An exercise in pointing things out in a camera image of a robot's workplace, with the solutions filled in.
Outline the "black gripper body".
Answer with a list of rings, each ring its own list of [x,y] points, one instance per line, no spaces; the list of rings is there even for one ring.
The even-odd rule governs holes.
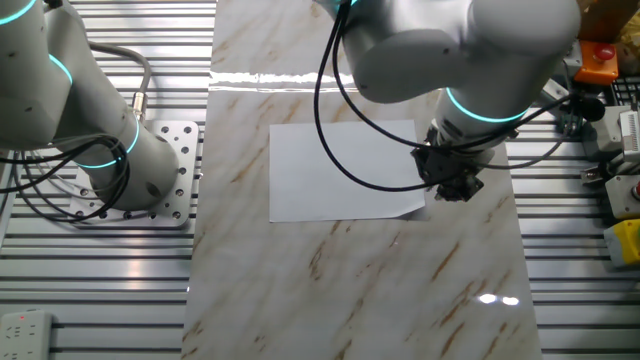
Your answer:
[[[485,156],[484,150],[435,150],[415,148],[411,151],[417,172],[427,188],[438,185],[482,189],[480,169],[472,164]]]

